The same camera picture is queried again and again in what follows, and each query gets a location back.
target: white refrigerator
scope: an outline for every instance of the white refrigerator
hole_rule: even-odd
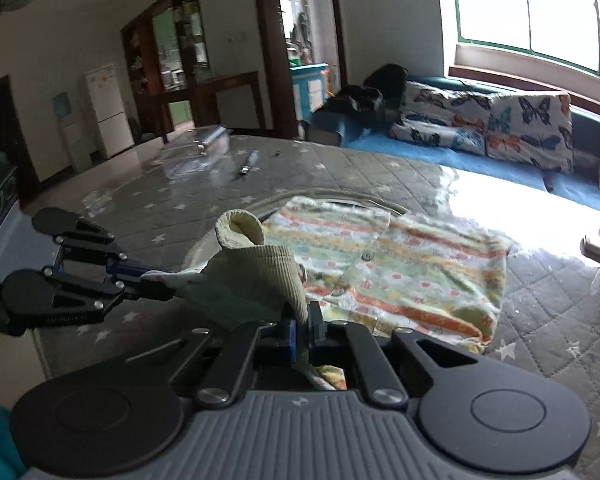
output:
[[[85,76],[91,106],[98,123],[98,147],[103,157],[111,158],[134,145],[116,70],[113,65],[107,65],[91,70]]]

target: silver bolt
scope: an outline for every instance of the silver bolt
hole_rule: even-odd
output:
[[[372,399],[383,406],[393,406],[404,400],[404,395],[393,388],[380,388],[371,394]]]
[[[202,388],[198,392],[198,398],[207,404],[222,404],[229,400],[229,394],[220,388]]]

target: green window frame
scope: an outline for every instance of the green window frame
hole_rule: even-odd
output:
[[[458,24],[458,43],[467,43],[467,44],[476,44],[481,46],[493,46],[497,48],[501,48],[504,50],[510,50],[512,52],[520,52],[522,54],[529,54],[530,56],[539,57],[541,59],[547,59],[550,61],[555,61],[563,65],[570,66],[572,68],[576,68],[583,72],[587,72],[589,74],[597,75],[600,77],[600,10],[598,9],[598,0],[594,0],[594,8],[596,9],[596,20],[598,22],[598,70],[592,70],[588,67],[579,65],[577,63],[568,61],[566,59],[561,59],[559,57],[550,56],[549,54],[543,54],[541,52],[536,52],[531,48],[531,26],[529,25],[529,48],[520,48],[517,46],[510,46],[501,43],[492,43],[491,41],[483,41],[483,40],[470,40],[469,38],[465,38],[462,36],[462,24],[460,22],[460,2],[459,0],[455,0],[456,2],[456,22]]]

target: window sill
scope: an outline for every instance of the window sill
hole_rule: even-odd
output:
[[[564,89],[574,106],[600,115],[599,76],[529,54],[458,43],[449,75],[528,91]]]

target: couch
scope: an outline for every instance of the couch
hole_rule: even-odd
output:
[[[517,90],[445,77],[410,77],[410,81],[444,90],[483,94]],[[363,128],[352,117],[317,110],[310,117],[306,140],[366,152],[387,153],[424,160],[457,170],[486,174],[535,189],[546,190],[600,211],[598,165],[600,163],[600,116],[571,106],[574,173],[540,170],[528,164],[495,160],[488,156],[458,152],[442,146],[423,146],[388,137],[398,113],[387,112],[385,120]]]

